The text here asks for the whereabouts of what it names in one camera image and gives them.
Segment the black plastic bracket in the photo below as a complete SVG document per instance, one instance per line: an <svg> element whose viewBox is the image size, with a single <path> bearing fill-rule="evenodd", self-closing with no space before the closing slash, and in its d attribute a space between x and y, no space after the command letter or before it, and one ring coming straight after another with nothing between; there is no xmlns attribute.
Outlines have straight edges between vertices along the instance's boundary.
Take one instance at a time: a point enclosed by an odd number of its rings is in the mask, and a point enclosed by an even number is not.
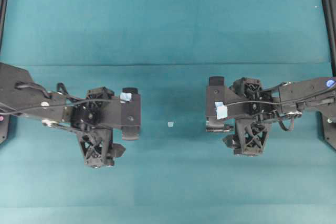
<svg viewBox="0 0 336 224"><path fill-rule="evenodd" d="M333 76L336 76L336 0L322 0L322 3L328 31L331 69ZM322 125L324 140L336 149L336 123L322 116Z"/></svg>
<svg viewBox="0 0 336 224"><path fill-rule="evenodd" d="M2 45L2 36L5 24L6 8L7 8L7 0L0 0L0 50ZM9 115L0 116L0 144L7 139L9 121L10 121Z"/></svg>

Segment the blue sticker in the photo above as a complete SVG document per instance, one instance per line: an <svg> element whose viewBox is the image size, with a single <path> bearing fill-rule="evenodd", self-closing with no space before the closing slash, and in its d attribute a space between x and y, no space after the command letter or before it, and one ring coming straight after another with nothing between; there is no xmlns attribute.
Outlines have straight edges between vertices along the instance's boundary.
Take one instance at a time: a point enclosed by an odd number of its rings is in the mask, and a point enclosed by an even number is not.
<svg viewBox="0 0 336 224"><path fill-rule="evenodd" d="M335 83L334 80L328 80L327 83L326 83L326 85L327 85L328 88L330 88L331 86L334 85L334 83Z"/></svg>

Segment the wire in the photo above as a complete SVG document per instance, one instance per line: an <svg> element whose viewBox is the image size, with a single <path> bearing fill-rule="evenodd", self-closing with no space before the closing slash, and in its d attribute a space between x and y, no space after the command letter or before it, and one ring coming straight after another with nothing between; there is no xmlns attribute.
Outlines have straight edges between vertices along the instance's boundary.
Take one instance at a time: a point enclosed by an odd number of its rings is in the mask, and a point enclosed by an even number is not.
<svg viewBox="0 0 336 224"><path fill-rule="evenodd" d="M28 107L28 108L22 108L22 109L18 109L18 110L13 110L13 111L5 111L5 112L0 112L0 115L13 115L13 114L17 114L17 113L24 113L30 110L36 110L36 109L52 109L52 108L60 108L60 107L65 107L65 106L76 106L76 105L80 105L83 103L87 103L87 102L111 102L113 100L120 100L120 101L124 101L121 99L117 99L117 98L112 98L112 99L85 99L85 100L81 100L78 102L71 102L71 103L64 103L64 104L58 104L58 105L50 105L50 106L34 106L34 107Z"/></svg>
<svg viewBox="0 0 336 224"><path fill-rule="evenodd" d="M263 104L271 104L271 105L282 105L282 104L286 104L286 103L289 103L289 102L300 102L302 100L309 99L309 98L315 97L317 95L321 95L321 94L327 93L327 92L329 92L329 91L331 91L331 90L333 90L335 88L336 88L336 83L334 83L332 86L328 87L327 89L315 92L313 94L309 94L309 95L307 95L305 97L291 99L291 100L287 100L287 101L283 101L283 102L239 101L239 102L232 102L232 103L225 104L225 106L232 106L232 105L243 104L243 103L263 103Z"/></svg>

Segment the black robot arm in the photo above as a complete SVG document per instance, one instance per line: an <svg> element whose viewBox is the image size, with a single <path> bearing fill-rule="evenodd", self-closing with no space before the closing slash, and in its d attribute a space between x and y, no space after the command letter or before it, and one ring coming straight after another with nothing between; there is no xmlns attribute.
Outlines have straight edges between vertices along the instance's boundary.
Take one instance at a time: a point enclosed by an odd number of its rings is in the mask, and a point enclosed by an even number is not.
<svg viewBox="0 0 336 224"><path fill-rule="evenodd" d="M278 122L285 131L293 130L294 120L305 110L321 112L336 122L336 78L316 78L296 83L281 83L263 89L260 80L241 78L231 87L224 77L210 77L206 89L206 130L229 132L223 141L235 155L263 153L271 124ZM224 124L235 120L235 126ZM283 121L289 120L289 127Z"/></svg>
<svg viewBox="0 0 336 224"><path fill-rule="evenodd" d="M125 148L113 142L113 129L122 139L136 140L140 130L140 95L124 88L120 96L105 87L91 89L85 99L71 96L63 83L48 92L33 82L29 72L0 63L0 121L9 115L40 120L43 125L77 135L85 164L113 166Z"/></svg>

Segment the teal backdrop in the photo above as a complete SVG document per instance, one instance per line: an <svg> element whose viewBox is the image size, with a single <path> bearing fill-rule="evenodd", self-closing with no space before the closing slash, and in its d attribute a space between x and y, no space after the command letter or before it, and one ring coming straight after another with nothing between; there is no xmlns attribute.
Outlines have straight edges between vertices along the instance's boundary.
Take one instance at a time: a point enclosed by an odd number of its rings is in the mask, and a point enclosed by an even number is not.
<svg viewBox="0 0 336 224"><path fill-rule="evenodd" d="M0 60L48 90L142 95L141 137L114 132L127 150L113 168L86 167L74 134L13 119L0 223L336 222L336 151L318 114L274 125L254 158L205 132L210 76L332 75L321 0L8 0Z"/></svg>

